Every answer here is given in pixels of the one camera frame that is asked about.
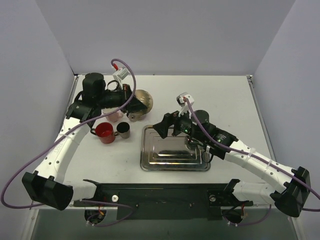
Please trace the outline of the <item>lilac ceramic mug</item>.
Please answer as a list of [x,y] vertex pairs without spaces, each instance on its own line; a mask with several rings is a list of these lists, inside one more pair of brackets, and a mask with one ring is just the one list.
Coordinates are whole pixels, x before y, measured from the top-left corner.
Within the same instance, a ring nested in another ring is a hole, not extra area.
[[138,122],[144,120],[146,117],[145,114],[137,114],[137,113],[128,113],[127,118],[131,122]]

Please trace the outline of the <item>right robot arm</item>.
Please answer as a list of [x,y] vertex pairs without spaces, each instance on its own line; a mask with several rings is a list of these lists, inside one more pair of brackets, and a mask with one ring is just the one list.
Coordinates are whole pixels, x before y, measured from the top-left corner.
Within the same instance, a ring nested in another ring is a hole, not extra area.
[[211,155],[236,164],[261,178],[263,183],[239,181],[223,192],[230,205],[238,201],[273,204],[282,213],[297,218],[305,210],[311,192],[310,173],[300,166],[293,168],[280,164],[258,153],[231,133],[209,122],[202,111],[173,113],[171,125],[174,134],[186,134],[211,151]]

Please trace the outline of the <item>pink faceted ceramic mug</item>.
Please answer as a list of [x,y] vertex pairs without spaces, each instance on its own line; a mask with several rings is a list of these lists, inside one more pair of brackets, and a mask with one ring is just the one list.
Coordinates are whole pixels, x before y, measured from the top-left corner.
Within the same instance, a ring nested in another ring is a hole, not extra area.
[[[112,111],[116,110],[116,108],[105,108],[105,109],[102,109],[102,113],[103,114],[108,114]],[[116,123],[118,122],[119,120],[121,120],[123,118],[124,114],[119,110],[115,113],[112,113],[108,116],[106,116],[105,118],[109,121],[109,122],[112,122],[112,123]]]

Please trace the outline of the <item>small dark brown cup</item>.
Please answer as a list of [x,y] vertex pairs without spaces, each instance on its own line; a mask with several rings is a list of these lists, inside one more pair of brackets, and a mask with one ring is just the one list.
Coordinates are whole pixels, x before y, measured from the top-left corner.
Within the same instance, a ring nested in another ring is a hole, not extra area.
[[120,122],[116,126],[116,133],[123,139],[128,139],[131,134],[130,125],[127,122]]

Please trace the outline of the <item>red ceramic mug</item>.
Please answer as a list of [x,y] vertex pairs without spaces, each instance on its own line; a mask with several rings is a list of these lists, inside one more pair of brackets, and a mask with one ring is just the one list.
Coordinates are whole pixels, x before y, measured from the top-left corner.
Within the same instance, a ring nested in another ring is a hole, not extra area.
[[117,133],[109,122],[99,123],[90,133],[97,136],[103,144],[111,144],[115,141]]

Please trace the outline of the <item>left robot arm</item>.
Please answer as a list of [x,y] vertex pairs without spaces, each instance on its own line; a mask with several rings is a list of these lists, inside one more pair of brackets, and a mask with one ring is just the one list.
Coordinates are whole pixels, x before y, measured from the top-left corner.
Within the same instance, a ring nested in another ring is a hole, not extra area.
[[52,147],[45,151],[45,158],[32,172],[26,172],[22,184],[30,198],[57,210],[64,210],[70,202],[85,199],[97,206],[103,193],[95,185],[85,187],[74,183],[64,184],[67,168],[83,138],[94,130],[95,121],[102,110],[124,113],[130,120],[138,120],[153,107],[153,98],[142,89],[122,83],[125,73],[116,73],[115,89],[108,89],[104,76],[92,72],[84,76],[82,90],[69,106],[60,133]]

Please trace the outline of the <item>cream ceramic mug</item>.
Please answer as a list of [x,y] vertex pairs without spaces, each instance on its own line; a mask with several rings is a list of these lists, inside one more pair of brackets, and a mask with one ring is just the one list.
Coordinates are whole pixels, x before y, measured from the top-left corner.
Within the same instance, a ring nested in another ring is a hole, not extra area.
[[143,89],[137,89],[135,91],[135,96],[140,102],[142,102],[146,106],[146,109],[138,111],[137,114],[148,114],[153,108],[153,98],[151,94]]

